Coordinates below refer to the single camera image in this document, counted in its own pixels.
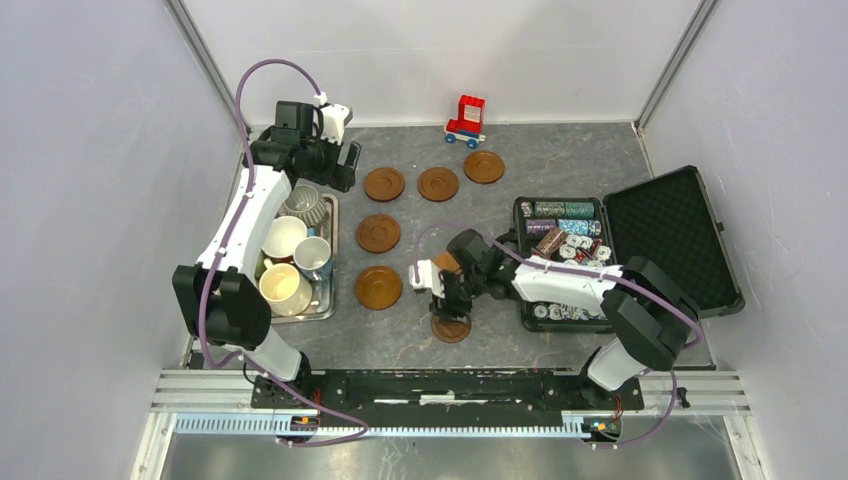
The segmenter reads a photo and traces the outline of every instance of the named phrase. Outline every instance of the brown round coaster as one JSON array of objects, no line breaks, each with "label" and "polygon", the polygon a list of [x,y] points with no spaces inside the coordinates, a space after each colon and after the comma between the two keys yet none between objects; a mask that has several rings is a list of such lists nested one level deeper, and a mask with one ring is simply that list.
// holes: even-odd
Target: brown round coaster
[{"label": "brown round coaster", "polygon": [[449,272],[460,273],[462,271],[462,267],[459,266],[459,263],[457,263],[456,259],[449,252],[442,252],[436,255],[433,263],[440,269]]},{"label": "brown round coaster", "polygon": [[403,174],[391,167],[373,170],[365,177],[365,194],[377,202],[390,202],[403,193]]},{"label": "brown round coaster", "polygon": [[365,308],[383,310],[391,307],[400,298],[403,284],[400,275],[382,265],[367,268],[356,279],[356,299]]},{"label": "brown round coaster", "polygon": [[356,228],[356,241],[366,252],[385,253],[400,240],[400,225],[394,218],[383,215],[365,217]]},{"label": "brown round coaster", "polygon": [[418,192],[432,202],[450,200],[459,191],[459,179],[445,167],[424,170],[418,177]]},{"label": "brown round coaster", "polygon": [[497,153],[481,150],[467,156],[462,169],[465,170],[465,175],[472,182],[486,185],[500,180],[506,166],[501,156]]},{"label": "brown round coaster", "polygon": [[471,333],[471,317],[465,317],[467,322],[454,321],[439,321],[435,315],[430,317],[430,330],[433,335],[445,343],[458,343],[465,340]]}]

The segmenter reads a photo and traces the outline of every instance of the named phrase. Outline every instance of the open carrying case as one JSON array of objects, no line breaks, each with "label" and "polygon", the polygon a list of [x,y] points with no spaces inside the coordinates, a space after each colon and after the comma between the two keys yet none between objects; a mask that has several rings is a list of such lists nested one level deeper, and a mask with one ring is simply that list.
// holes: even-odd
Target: open carrying case
[{"label": "open carrying case", "polygon": [[[721,238],[724,228],[713,215],[697,168],[675,170],[610,193],[601,201],[517,198],[513,205],[515,239],[524,256],[530,256],[531,249],[544,236],[540,232],[528,233],[528,221],[562,218],[556,213],[537,216],[533,208],[537,202],[594,204],[593,219],[602,225],[595,238],[612,249],[608,263],[624,265],[634,256],[652,260],[698,303],[701,318],[729,315],[745,306]],[[522,302],[521,320],[525,328],[536,332],[601,331],[609,327],[602,316],[574,312],[569,306],[548,302]]]}]

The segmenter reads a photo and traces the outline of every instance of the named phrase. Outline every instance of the mug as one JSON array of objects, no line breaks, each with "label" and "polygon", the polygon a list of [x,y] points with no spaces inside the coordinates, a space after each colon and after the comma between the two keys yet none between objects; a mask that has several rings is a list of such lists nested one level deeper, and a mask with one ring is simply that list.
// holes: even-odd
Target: mug
[{"label": "mug", "polygon": [[286,215],[303,220],[307,227],[314,227],[327,215],[327,202],[315,187],[298,185],[283,202],[283,209]]},{"label": "mug", "polygon": [[294,264],[306,278],[321,282],[333,274],[333,251],[321,237],[309,237],[294,249]]},{"label": "mug", "polygon": [[312,301],[312,285],[288,263],[265,259],[265,273],[259,279],[259,293],[277,315],[291,317],[306,310]]},{"label": "mug", "polygon": [[299,218],[280,217],[271,222],[262,251],[276,262],[289,261],[297,245],[307,236],[306,224]]}]

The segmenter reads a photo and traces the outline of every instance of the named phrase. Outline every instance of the white cup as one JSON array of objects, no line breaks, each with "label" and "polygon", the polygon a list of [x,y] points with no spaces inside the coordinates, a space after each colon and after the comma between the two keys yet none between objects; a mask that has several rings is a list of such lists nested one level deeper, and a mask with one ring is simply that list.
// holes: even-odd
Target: white cup
[{"label": "white cup", "polygon": [[312,301],[312,285],[288,263],[274,264],[265,259],[265,273],[259,279],[259,293],[277,315],[291,317],[306,310]]},{"label": "white cup", "polygon": [[289,261],[294,249],[307,236],[306,224],[296,217],[280,217],[271,222],[262,251],[271,259]]}]

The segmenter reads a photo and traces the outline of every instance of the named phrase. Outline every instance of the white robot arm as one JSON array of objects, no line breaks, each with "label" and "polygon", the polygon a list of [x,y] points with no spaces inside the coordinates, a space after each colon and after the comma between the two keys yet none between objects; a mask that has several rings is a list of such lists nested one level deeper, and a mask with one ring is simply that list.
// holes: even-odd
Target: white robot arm
[{"label": "white robot arm", "polygon": [[602,310],[617,338],[595,352],[582,374],[606,392],[617,390],[646,370],[670,370],[690,332],[671,313],[625,290],[615,278],[639,283],[694,321],[698,318],[696,304],[643,258],[634,258],[625,266],[569,267],[575,272],[591,272],[589,276],[561,273],[551,267],[562,264],[539,256],[523,263],[506,257],[473,230],[457,235],[448,244],[448,252],[462,267],[461,274],[441,271],[429,260],[417,262],[409,271],[413,288],[432,291],[431,310],[441,319],[464,317],[471,310],[471,301],[485,293],[497,299]]},{"label": "white robot arm", "polygon": [[[284,381],[297,377],[302,354],[271,328],[270,307],[256,286],[256,261],[271,222],[298,179],[342,192],[354,185],[360,145],[351,142],[345,162],[338,163],[345,126],[352,118],[348,107],[327,103],[323,93],[315,96],[314,105],[277,102],[274,125],[250,145],[256,162],[253,188],[248,188],[251,172],[245,164],[212,242],[194,265],[178,266],[172,277],[186,327],[198,336],[204,279],[219,256],[206,304],[209,343],[249,351],[254,360]],[[238,222],[222,251],[222,239],[240,208]]]}]

